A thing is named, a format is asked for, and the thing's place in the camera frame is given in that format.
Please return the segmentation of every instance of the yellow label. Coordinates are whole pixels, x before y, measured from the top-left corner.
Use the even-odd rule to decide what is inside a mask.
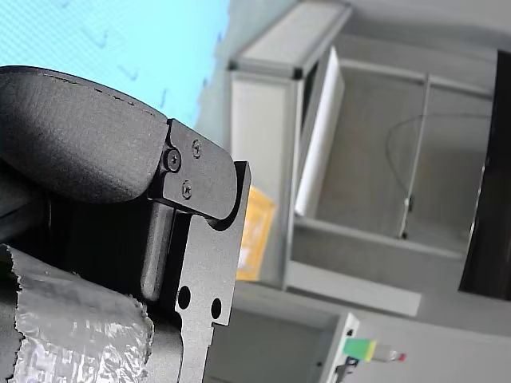
[[[274,211],[273,202],[261,191],[251,186],[236,279],[259,280],[259,271]]]

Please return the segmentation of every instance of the cable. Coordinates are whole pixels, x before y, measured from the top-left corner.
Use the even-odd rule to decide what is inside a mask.
[[[411,122],[414,122],[416,120],[420,120],[423,117],[426,119],[428,118],[471,118],[474,120],[489,120],[491,116],[487,116],[484,114],[475,114],[475,113],[431,113],[431,114],[418,114],[417,116],[413,116],[411,118],[407,118],[406,120],[398,122],[396,125],[392,125],[389,127],[389,130],[386,134],[385,138],[385,158],[386,162],[389,165],[390,171],[392,172],[392,175],[394,176],[396,183],[398,184],[399,188],[402,189],[404,195],[409,194],[409,188],[406,186],[405,181],[402,180],[401,176],[399,175],[398,169],[395,167],[394,162],[392,161],[392,157],[390,156],[390,142],[391,138],[394,135],[394,133],[401,128],[402,126],[409,124]]]

